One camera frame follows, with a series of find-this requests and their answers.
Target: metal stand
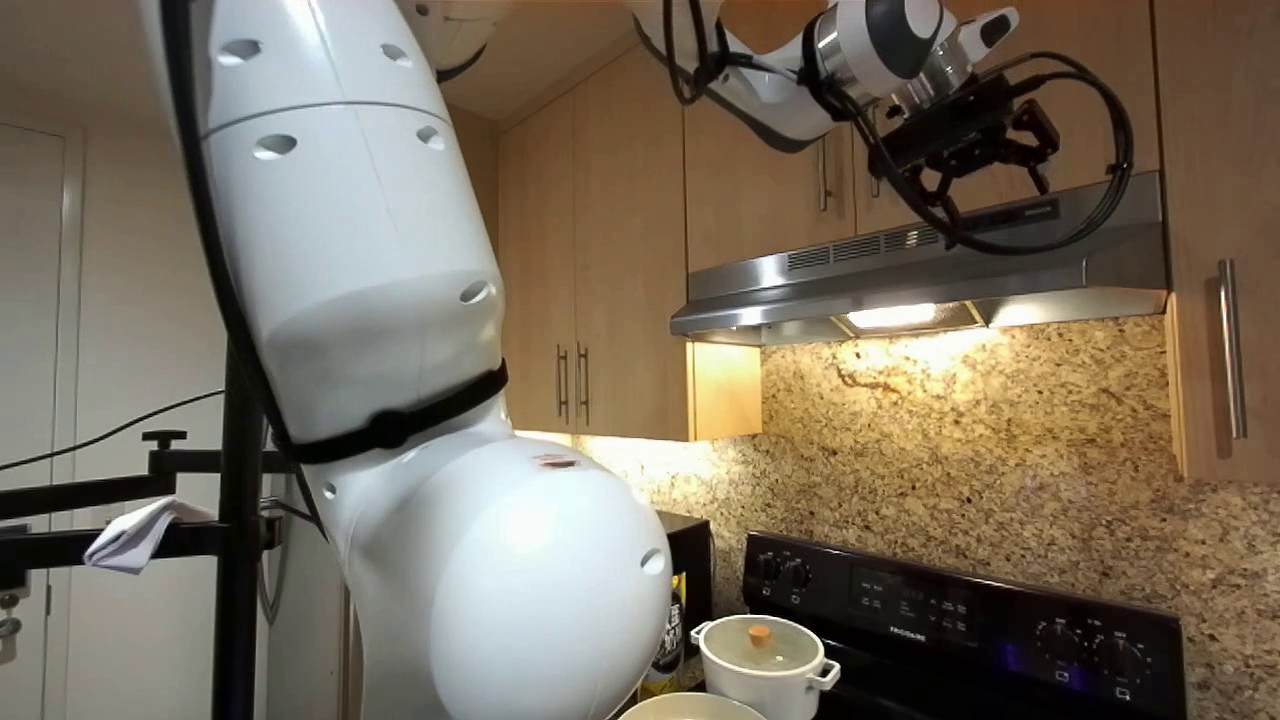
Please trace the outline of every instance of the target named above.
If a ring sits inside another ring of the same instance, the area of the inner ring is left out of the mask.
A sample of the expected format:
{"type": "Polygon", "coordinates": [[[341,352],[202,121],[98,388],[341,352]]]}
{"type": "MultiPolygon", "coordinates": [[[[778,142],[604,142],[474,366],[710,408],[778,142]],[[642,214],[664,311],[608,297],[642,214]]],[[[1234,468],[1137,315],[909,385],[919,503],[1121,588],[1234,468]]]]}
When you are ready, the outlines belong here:
{"type": "MultiPolygon", "coordinates": [[[[45,518],[89,503],[120,503],[174,497],[178,474],[222,474],[215,523],[174,523],[157,555],[215,555],[215,657],[211,657],[211,720],[253,720],[256,679],[256,572],[273,550],[273,520],[262,518],[265,474],[293,474],[275,453],[265,453],[265,413],[253,395],[245,366],[227,352],[223,388],[223,453],[178,453],[184,431],[149,431],[157,442],[149,475],[84,480],[52,489],[0,494],[0,520],[45,518]]],[[[34,569],[75,569],[101,528],[23,531],[0,528],[0,594],[23,588],[34,569]]]]}

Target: hood light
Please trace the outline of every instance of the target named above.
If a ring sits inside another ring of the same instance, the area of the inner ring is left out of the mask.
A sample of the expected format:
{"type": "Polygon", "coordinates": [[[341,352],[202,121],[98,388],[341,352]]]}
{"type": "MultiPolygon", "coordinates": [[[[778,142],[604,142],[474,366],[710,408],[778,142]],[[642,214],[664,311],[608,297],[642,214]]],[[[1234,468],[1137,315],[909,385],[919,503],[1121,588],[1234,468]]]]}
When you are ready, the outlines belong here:
{"type": "Polygon", "coordinates": [[[919,327],[919,325],[931,325],[935,315],[941,315],[935,306],[893,306],[893,307],[850,311],[844,320],[860,333],[877,333],[877,327],[919,327]]]}

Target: black strap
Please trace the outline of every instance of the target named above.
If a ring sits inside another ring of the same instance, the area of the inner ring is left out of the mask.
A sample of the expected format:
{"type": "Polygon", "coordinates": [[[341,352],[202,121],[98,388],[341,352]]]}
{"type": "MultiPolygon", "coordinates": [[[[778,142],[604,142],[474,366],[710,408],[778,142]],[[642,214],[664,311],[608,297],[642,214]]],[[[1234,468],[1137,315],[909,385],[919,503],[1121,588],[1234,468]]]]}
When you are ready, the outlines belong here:
{"type": "Polygon", "coordinates": [[[375,413],[375,417],[368,417],[365,430],[293,444],[293,447],[284,447],[284,456],[293,456],[297,463],[338,463],[350,456],[365,456],[371,447],[401,447],[407,436],[442,430],[442,423],[488,405],[506,388],[509,388],[509,366],[481,372],[467,385],[460,385],[421,408],[375,413]]]}

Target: white door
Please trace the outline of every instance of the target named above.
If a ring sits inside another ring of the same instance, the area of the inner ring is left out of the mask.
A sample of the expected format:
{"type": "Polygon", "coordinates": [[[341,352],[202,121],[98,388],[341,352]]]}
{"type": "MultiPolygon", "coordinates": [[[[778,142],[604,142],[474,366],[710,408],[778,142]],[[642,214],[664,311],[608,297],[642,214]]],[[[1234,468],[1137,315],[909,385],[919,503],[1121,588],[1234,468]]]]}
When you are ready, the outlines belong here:
{"type": "MultiPolygon", "coordinates": [[[[75,385],[75,142],[0,115],[0,463],[69,442],[75,385]]],[[[65,460],[0,474],[0,494],[52,485],[65,460]]],[[[0,520],[50,531],[50,518],[0,520]]],[[[0,659],[0,716],[45,716],[50,572],[17,606],[17,657],[0,659]]]]}

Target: granite backsplash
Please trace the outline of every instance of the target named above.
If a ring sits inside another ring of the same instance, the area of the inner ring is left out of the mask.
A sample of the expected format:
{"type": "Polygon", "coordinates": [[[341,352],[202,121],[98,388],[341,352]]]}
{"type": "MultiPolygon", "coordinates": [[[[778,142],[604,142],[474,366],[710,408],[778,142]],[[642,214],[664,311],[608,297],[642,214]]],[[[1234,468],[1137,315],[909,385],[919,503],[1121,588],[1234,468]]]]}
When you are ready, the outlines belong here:
{"type": "Polygon", "coordinates": [[[1004,576],[1184,621],[1192,716],[1280,720],[1280,485],[1182,480],[1166,320],[764,352],[764,431],[585,442],[710,518],[717,607],[747,531],[1004,576]]]}

